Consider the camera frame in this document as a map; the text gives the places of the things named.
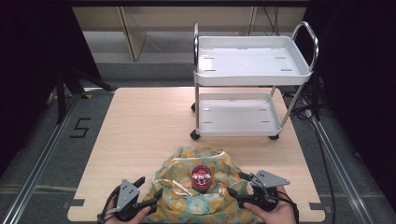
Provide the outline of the white two-shelf rolling cart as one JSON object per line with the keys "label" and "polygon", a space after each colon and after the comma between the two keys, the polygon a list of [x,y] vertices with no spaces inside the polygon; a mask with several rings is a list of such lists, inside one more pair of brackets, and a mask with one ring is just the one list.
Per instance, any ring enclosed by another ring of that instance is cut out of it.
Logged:
{"label": "white two-shelf rolling cart", "polygon": [[201,36],[194,24],[195,129],[202,136],[267,136],[276,140],[288,118],[273,100],[278,86],[299,91],[318,59],[318,38],[302,21],[291,36]]}

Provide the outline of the person's right hand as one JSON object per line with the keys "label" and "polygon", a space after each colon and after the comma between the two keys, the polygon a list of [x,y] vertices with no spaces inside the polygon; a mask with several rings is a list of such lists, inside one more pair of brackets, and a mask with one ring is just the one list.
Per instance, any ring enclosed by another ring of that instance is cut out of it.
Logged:
{"label": "person's right hand", "polygon": [[265,224],[297,224],[293,207],[286,202],[279,202],[277,207],[270,212],[264,211],[251,203],[244,203],[244,207],[259,217]]}

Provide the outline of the black metal stand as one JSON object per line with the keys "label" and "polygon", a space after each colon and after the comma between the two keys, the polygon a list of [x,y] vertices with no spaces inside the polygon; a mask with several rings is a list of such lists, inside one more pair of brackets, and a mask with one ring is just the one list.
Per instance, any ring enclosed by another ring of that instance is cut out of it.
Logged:
{"label": "black metal stand", "polygon": [[92,84],[106,90],[115,91],[116,88],[106,84],[100,78],[90,76],[89,74],[77,69],[73,66],[65,66],[58,71],[56,75],[56,92],[57,92],[57,102],[58,102],[58,120],[57,123],[60,124],[66,116],[66,105],[65,105],[65,93],[64,86],[70,90],[70,92],[75,94],[82,94],[84,92],[82,85],[80,84],[81,79],[86,79]]}

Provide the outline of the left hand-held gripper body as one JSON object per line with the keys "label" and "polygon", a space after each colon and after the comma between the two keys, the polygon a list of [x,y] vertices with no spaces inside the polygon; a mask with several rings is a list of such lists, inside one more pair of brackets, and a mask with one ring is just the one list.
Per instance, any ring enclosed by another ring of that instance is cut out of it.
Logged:
{"label": "left hand-held gripper body", "polygon": [[141,211],[139,209],[138,197],[140,189],[135,187],[132,182],[123,179],[120,184],[120,192],[115,201],[115,217],[121,221],[129,221]]}

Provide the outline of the person's left hand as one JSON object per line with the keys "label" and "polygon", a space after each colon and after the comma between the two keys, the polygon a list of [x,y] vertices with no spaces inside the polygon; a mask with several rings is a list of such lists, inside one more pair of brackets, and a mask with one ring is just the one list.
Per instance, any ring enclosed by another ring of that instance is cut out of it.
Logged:
{"label": "person's left hand", "polygon": [[112,215],[105,215],[105,224],[140,224],[149,212],[150,207],[145,207],[129,221],[121,221]]}

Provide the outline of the lemon print fabric bag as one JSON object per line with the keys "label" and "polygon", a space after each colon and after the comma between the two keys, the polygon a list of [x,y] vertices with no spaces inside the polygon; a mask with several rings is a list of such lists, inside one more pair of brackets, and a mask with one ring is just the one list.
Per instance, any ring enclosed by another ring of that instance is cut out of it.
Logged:
{"label": "lemon print fabric bag", "polygon": [[[207,192],[193,188],[191,172],[199,165],[212,176]],[[147,223],[170,224],[256,224],[257,217],[238,206],[228,194],[231,188],[240,194],[248,192],[248,182],[241,179],[235,160],[223,149],[213,146],[180,147],[155,173],[145,196],[151,199],[161,190],[157,211],[145,218]]]}

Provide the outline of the metal floor rail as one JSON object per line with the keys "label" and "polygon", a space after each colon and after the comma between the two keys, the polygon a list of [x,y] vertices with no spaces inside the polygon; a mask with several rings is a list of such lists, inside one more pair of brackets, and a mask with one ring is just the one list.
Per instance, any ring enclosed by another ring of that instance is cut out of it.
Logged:
{"label": "metal floor rail", "polygon": [[33,195],[35,186],[38,183],[39,178],[42,176],[79,99],[79,95],[74,95],[70,98],[64,117],[55,125],[55,128],[37,159],[33,170],[24,184],[20,187],[16,199],[8,209],[5,218],[0,222],[0,224],[18,224],[25,207]]}
{"label": "metal floor rail", "polygon": [[346,195],[346,198],[360,224],[374,224],[374,219],[368,211],[368,207],[359,195],[357,188],[353,184],[347,169],[336,153],[330,138],[326,134],[320,121],[315,118],[310,119],[311,124],[318,135],[319,142],[323,146],[329,164],[331,165],[338,183]]}

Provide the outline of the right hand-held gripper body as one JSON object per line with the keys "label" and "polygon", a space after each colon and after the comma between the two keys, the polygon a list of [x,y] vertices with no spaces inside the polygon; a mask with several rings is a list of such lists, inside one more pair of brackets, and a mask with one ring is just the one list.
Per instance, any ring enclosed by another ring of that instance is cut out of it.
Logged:
{"label": "right hand-held gripper body", "polygon": [[253,189],[251,203],[267,212],[274,210],[279,201],[276,188],[290,183],[288,179],[264,170],[260,170],[255,175],[249,174],[248,181]]}

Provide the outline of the red candy jar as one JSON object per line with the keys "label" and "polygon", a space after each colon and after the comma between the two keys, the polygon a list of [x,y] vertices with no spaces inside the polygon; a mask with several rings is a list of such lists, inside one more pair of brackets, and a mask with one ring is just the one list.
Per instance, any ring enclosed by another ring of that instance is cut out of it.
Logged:
{"label": "red candy jar", "polygon": [[208,192],[212,182],[212,174],[204,165],[196,166],[191,171],[191,186],[200,193]]}

